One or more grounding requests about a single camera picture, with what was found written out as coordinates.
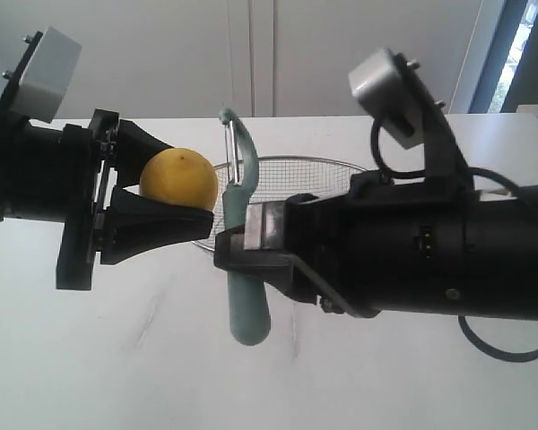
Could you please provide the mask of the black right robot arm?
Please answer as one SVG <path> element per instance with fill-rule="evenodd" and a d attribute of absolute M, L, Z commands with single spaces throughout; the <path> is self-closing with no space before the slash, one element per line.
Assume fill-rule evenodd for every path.
<path fill-rule="evenodd" d="M 253 205 L 217 236 L 213 261 L 328 313 L 538 321 L 538 185 L 524 195 L 483 201 L 363 172 L 343 194 Z"/>

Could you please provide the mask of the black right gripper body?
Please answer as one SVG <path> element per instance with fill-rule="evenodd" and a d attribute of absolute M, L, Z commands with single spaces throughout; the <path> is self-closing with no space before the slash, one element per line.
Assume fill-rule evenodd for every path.
<path fill-rule="evenodd" d="M 290 266 L 286 291 L 321 294 L 345 313 L 445 313 L 446 291 L 466 269 L 473 191 L 458 176 L 397 184 L 367 171 L 343 194 L 249 206 L 244 248 Z"/>

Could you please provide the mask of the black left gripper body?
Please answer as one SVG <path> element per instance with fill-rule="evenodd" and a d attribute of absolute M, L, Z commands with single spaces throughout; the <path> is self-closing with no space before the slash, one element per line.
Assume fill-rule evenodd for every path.
<path fill-rule="evenodd" d="M 108 187 L 108 160 L 119 115 L 98 109 L 88 127 L 37 127 L 12 111 L 22 68 L 40 37 L 25 38 L 19 64 L 3 73 L 0 97 L 0 222 L 28 219 L 64 226 L 56 262 L 56 288 L 89 290 Z"/>

